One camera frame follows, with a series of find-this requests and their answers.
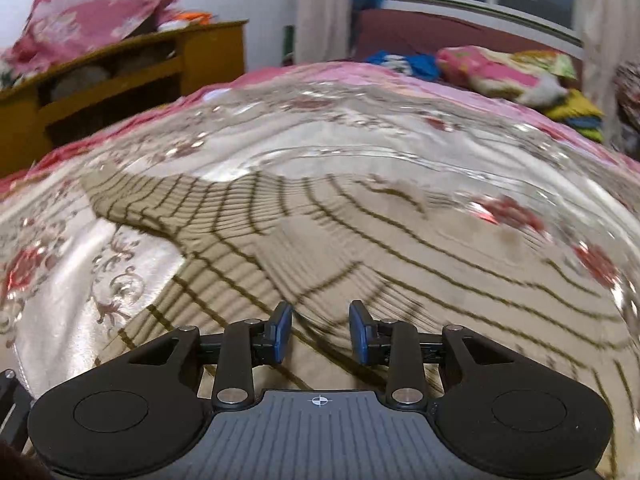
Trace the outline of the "pink floral folded quilt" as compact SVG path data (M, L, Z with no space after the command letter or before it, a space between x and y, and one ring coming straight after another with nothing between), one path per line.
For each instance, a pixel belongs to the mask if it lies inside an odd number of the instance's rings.
M488 98L547 108L578 81L572 59L553 50L506 53L479 46L442 48L435 55L442 78Z

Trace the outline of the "right beige curtain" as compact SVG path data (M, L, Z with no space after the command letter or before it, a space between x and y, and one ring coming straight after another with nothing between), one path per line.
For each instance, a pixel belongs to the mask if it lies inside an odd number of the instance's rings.
M639 53L639 0L575 0L582 40L582 93L604 113L603 143L622 138L614 76Z

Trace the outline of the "red floral cloth on cabinet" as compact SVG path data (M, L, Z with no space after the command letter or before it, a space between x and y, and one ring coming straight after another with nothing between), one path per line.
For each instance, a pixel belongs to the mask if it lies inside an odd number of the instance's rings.
M20 38L1 51L17 78L43 73L122 41L145 21L160 24L177 0L34 0Z

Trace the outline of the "left beige curtain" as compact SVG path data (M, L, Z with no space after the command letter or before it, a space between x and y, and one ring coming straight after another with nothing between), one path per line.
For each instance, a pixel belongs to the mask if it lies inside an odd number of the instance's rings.
M297 0L295 63L347 58L351 13L352 0Z

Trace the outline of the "beige curtain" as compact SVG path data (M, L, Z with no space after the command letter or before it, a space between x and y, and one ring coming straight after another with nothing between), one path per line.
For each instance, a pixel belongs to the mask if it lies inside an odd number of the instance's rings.
M297 0L295 63L347 58L351 13L352 0Z
M575 0L582 40L582 93L604 113L603 143L622 138L614 76L639 53L639 0Z

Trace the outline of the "yellow folded blanket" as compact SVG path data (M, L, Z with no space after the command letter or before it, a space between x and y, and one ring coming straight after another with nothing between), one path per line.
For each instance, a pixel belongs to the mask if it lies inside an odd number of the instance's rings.
M604 113L577 89L568 89L567 95L544 110L544 114L555 122L569 126L593 142L603 142Z

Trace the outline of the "dark red headboard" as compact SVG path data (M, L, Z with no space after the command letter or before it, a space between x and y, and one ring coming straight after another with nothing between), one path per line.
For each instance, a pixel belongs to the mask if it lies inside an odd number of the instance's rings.
M476 24L442 14L403 10L375 9L360 14L355 47L350 58L364 62L378 51L393 54L430 54L442 48L479 46L494 51L515 53L527 50L553 50L567 54L573 61L578 81L567 88L582 85L582 60L575 53L538 39L507 32L504 27Z

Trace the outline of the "blue garment on bed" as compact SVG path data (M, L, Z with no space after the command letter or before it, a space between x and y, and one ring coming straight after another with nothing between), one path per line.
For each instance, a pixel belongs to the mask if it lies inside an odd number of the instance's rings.
M378 51L366 58L366 62L421 80L435 81L440 77L440 69L430 54L401 55Z

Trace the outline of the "floral satin bedspread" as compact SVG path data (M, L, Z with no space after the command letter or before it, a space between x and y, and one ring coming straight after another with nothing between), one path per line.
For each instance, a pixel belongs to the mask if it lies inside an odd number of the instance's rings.
M604 279L639 353L639 165L541 114L372 66L262 70L60 148L1 185L1 351L40 396L102 351L183 264L166 237L94 213L112 168L231 182L405 182L488 222L544 225Z

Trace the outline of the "beige striped knit sweater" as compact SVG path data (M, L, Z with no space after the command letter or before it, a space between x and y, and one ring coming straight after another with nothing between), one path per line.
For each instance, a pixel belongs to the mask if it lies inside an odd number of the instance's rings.
M639 353L603 278L544 225L488 222L405 182L286 177L231 182L104 168L82 186L95 214L166 237L183 264L102 351L108 361L183 325L210 333L295 309L289 386L379 385L350 357L348 306L424 332L460 324L593 388L614 416L606 478L639 467Z

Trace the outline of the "dark floral bundle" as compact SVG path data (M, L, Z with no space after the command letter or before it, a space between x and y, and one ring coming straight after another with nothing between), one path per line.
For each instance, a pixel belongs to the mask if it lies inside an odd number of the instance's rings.
M639 60L626 61L616 67L614 75L616 99L628 122L640 129L640 65Z

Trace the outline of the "wooden cabinet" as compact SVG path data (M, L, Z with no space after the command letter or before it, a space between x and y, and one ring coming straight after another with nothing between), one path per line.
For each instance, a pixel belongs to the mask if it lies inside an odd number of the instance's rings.
M245 73L243 21L138 35L1 92L1 175L63 144Z

